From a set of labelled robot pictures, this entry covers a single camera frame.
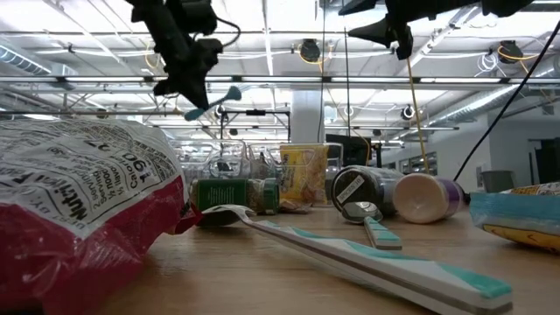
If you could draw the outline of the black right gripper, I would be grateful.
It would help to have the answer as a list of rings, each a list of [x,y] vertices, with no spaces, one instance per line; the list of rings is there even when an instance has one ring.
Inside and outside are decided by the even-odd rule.
[[[371,10],[377,0],[350,0],[339,10],[340,16]],[[409,22],[422,18],[434,20],[438,14],[470,6],[475,0],[386,0],[387,13],[380,21],[352,29],[348,36],[390,48],[398,43],[396,55],[406,60],[412,54],[413,36]]]

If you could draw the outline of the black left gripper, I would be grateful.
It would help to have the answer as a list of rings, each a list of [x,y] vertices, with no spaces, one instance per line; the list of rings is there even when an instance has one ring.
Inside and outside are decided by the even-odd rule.
[[[180,94],[196,108],[209,109],[205,80],[218,63],[223,45],[215,38],[194,39],[191,33],[209,35],[216,27],[216,19],[202,19],[182,26],[173,19],[150,21],[154,51],[163,58],[167,73],[167,78],[153,88],[155,96]]]

